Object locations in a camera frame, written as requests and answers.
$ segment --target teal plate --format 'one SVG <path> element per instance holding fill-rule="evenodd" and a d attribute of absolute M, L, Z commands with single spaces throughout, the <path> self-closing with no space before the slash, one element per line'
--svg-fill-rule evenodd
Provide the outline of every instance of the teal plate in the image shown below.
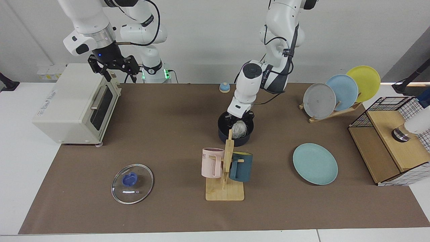
<path fill-rule="evenodd" d="M 338 164 L 324 147 L 306 143 L 297 147 L 293 154 L 296 171 L 306 181 L 316 185 L 327 185 L 338 176 Z"/>

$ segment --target brown paper mat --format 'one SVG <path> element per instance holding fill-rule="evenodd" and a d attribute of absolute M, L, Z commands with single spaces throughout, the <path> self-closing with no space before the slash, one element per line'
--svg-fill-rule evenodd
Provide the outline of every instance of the brown paper mat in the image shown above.
<path fill-rule="evenodd" d="M 201 152 L 224 147 L 216 122 L 233 92 L 207 84 L 123 85 L 104 145 L 61 146 L 19 233 L 429 226 L 409 187 L 373 183 L 347 130 L 364 108 L 309 124 L 297 107 L 308 86 L 288 84 L 285 94 L 253 108 L 251 139 L 235 149 L 254 154 L 245 200 L 207 202 Z M 270 97 L 261 91 L 257 101 Z M 314 186 L 297 174 L 292 154 L 303 143 L 334 155 L 339 174 L 333 183 Z M 152 170 L 154 188 L 142 202 L 122 205 L 111 183 L 133 163 Z"/>

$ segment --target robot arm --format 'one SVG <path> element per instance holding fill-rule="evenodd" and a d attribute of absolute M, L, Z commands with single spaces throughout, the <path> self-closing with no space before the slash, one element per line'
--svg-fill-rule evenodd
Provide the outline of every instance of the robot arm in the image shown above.
<path fill-rule="evenodd" d="M 237 78 L 236 91 L 227 111 L 242 118 L 254 105 L 259 89 L 273 94 L 284 92 L 291 73 L 294 49 L 304 40 L 298 16 L 312 9 L 317 0 L 276 0 L 270 3 L 266 25 L 260 31 L 266 45 L 266 60 L 245 63 Z"/>
<path fill-rule="evenodd" d="M 160 53 L 152 44 L 163 43 L 167 39 L 167 30 L 160 24 L 160 14 L 157 18 L 149 10 L 148 0 L 138 1 L 134 7 L 124 8 L 127 15 L 139 22 L 138 24 L 123 25 L 120 31 L 124 41 L 142 44 L 134 46 L 142 61 L 142 80 L 145 83 L 165 83 L 170 81 L 166 75 Z"/>
<path fill-rule="evenodd" d="M 141 25 L 149 25 L 152 16 L 144 0 L 104 0 L 109 7 L 124 7 Z M 117 69 L 129 74 L 136 81 L 140 67 L 133 56 L 124 58 L 116 43 L 114 28 L 103 13 L 99 0 L 58 0 L 66 15 L 72 20 L 75 30 L 63 43 L 74 56 L 92 51 L 88 62 L 95 73 L 110 80 L 107 69 Z"/>

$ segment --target dark teal mug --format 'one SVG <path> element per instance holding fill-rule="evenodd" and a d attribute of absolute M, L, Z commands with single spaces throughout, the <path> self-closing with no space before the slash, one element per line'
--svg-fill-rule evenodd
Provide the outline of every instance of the dark teal mug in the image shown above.
<path fill-rule="evenodd" d="M 229 177 L 238 182 L 247 182 L 251 178 L 252 154 L 234 151 Z"/>

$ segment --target white wall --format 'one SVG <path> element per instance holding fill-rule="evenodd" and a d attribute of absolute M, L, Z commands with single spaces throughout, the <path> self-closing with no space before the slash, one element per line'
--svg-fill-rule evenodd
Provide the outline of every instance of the white wall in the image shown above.
<path fill-rule="evenodd" d="M 87 55 L 73 57 L 62 44 L 73 26 L 56 0 L 2 1 L 9 2 L 55 64 L 86 61 Z M 180 82 L 231 82 L 244 62 L 260 59 L 265 52 L 258 32 L 264 25 L 267 0 L 155 2 L 169 33 L 157 47 Z M 301 15 L 306 40 L 296 49 L 290 82 L 324 82 L 357 65 L 373 66 L 384 76 L 429 27 L 429 8 L 428 0 L 319 1 Z M 133 22 L 118 9 L 104 10 L 113 26 Z M 32 47 L 19 40 L 10 24 L 3 19 L 0 23 L 0 70 L 17 80 L 35 80 L 33 66 L 39 60 L 28 63 Z M 123 55 L 133 52 L 131 46 L 122 49 Z M 28 68 L 18 71 L 21 63 Z"/>
<path fill-rule="evenodd" d="M 409 77 L 430 58 L 430 28 L 412 45 L 393 68 L 384 76 L 384 82 L 397 82 Z M 430 68 L 427 68 L 414 81 L 430 82 Z"/>

